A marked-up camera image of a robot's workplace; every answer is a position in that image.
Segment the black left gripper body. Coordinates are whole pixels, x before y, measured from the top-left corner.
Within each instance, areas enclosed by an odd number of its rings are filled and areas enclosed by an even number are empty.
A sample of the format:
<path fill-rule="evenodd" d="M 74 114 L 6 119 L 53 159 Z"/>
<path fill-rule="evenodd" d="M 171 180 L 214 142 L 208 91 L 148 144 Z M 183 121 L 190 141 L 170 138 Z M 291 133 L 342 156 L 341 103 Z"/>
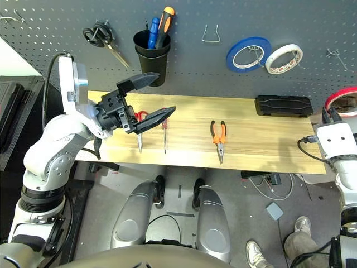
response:
<path fill-rule="evenodd" d="M 117 89 L 102 96 L 96 105 L 97 120 L 103 130 L 113 131 L 122 128 L 126 133 L 136 132 L 137 119 L 132 106 L 128 105 L 127 94 Z"/>

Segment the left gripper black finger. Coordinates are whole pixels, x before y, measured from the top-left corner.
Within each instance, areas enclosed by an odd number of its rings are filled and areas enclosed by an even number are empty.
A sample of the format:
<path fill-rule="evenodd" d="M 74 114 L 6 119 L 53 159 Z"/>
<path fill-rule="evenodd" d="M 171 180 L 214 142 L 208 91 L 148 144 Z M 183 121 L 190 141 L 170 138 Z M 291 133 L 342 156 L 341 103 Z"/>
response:
<path fill-rule="evenodd" d="M 168 107 L 168 108 L 161 108 L 156 110 L 143 118 L 142 115 L 137 115 L 136 120 L 137 122 L 134 123 L 134 133 L 141 134 L 146 132 L 164 122 L 166 119 L 169 118 L 170 115 L 176 110 L 176 106 Z"/>
<path fill-rule="evenodd" d="M 151 85 L 160 77 L 159 73 L 147 72 L 134 75 L 126 80 L 117 83 L 117 88 L 122 92 L 130 92 L 132 90 L 139 90 L 146 86 Z"/>

